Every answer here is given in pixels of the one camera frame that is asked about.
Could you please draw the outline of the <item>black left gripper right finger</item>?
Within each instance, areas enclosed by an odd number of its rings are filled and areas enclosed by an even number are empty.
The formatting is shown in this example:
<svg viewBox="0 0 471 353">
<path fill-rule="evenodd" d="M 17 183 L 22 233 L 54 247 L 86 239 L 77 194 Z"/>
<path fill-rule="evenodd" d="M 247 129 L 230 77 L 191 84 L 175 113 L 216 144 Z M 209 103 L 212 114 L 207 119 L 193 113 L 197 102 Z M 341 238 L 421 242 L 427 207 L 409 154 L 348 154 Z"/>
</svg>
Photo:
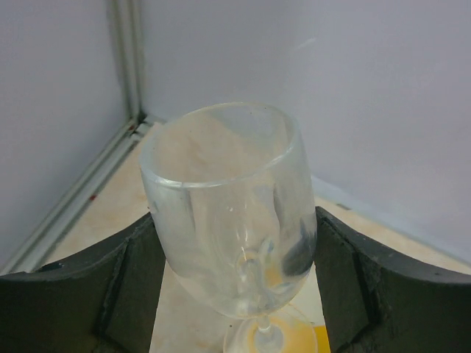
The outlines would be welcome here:
<svg viewBox="0 0 471 353">
<path fill-rule="evenodd" d="M 470 275 L 424 263 L 316 209 L 332 352 L 469 352 Z"/>
</svg>

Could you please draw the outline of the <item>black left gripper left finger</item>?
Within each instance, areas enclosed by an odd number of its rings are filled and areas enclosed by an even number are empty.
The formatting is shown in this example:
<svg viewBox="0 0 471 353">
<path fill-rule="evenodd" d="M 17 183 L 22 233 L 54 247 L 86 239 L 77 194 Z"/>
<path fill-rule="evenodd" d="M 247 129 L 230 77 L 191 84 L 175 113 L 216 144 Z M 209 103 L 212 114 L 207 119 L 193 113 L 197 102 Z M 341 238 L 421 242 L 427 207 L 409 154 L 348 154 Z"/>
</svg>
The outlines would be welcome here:
<svg viewBox="0 0 471 353">
<path fill-rule="evenodd" d="M 165 263 L 146 214 L 37 271 L 1 276 L 1 351 L 148 352 Z"/>
</svg>

